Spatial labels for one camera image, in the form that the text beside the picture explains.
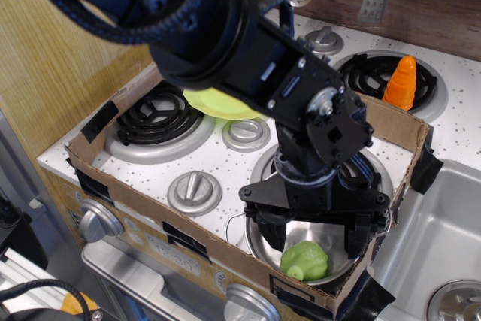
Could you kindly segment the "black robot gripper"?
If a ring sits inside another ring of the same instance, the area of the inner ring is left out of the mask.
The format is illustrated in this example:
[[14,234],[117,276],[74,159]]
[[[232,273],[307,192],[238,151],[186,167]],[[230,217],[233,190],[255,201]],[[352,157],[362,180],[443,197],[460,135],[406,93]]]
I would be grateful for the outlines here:
[[317,165],[302,174],[280,151],[274,153],[275,172],[265,180],[243,186],[239,197],[246,216],[257,222],[261,236],[283,252],[291,221],[345,226],[349,259],[359,257],[387,227],[389,197],[379,191],[374,167],[363,151],[334,166]]

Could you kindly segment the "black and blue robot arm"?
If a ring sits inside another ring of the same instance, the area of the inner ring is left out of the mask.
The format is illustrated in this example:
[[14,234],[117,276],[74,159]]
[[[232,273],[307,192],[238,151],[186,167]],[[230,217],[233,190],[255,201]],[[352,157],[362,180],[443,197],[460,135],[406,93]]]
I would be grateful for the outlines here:
[[387,196],[338,174],[351,162],[371,179],[359,155],[374,132],[365,103],[295,40],[287,1],[50,1],[99,38],[147,44],[170,84],[218,89],[274,120],[277,172],[239,192],[246,215],[274,249],[283,249],[293,220],[343,225],[350,257],[381,230]]

